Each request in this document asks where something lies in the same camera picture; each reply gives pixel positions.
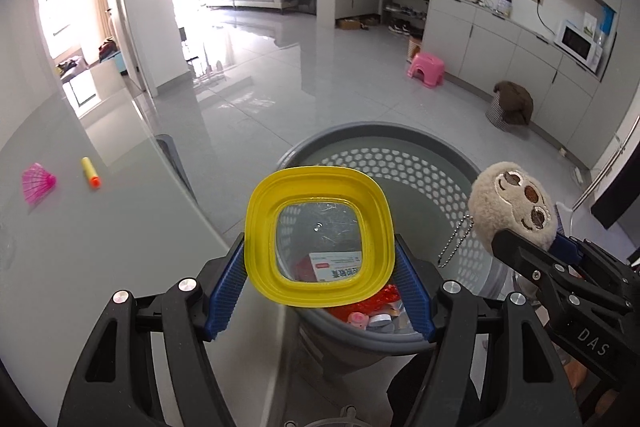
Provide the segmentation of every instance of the gray laundry basket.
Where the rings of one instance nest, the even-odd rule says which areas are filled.
[[[369,175],[385,193],[395,232],[416,257],[432,263],[465,215],[471,184],[479,173],[460,152],[433,136],[373,122],[338,126],[311,137],[286,153],[278,167],[303,165],[344,166]],[[293,254],[287,248],[295,248],[299,211],[292,207],[282,214],[287,226],[278,227],[283,232],[276,240],[278,254],[284,257]],[[484,250],[473,231],[439,270],[445,279],[458,280],[476,295],[489,298],[497,298],[508,272]],[[323,309],[296,311],[302,318],[303,340],[330,372],[346,373],[389,355],[410,355],[432,347],[413,330],[401,334],[358,330]]]

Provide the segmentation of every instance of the pink badminton shuttlecock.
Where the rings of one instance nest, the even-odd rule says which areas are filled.
[[[24,201],[29,204],[38,203],[55,186],[56,177],[39,163],[34,163],[22,173],[22,193]]]

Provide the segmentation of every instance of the power cord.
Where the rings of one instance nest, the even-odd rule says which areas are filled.
[[[538,0],[538,2],[536,3],[536,12],[538,13],[538,19],[540,19],[540,22],[542,22],[542,25],[549,30],[553,35],[556,34],[555,31],[553,31],[549,26],[547,26],[545,24],[545,22],[542,20],[542,17],[540,16],[540,0]]]

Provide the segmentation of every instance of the brown cloth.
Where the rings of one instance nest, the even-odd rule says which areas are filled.
[[[494,92],[500,92],[502,121],[512,125],[529,125],[533,114],[533,99],[524,87],[513,82],[498,82]]]

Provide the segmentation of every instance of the doorway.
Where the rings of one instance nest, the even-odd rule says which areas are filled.
[[[127,87],[146,90],[121,0],[36,0],[45,48],[79,118]]]

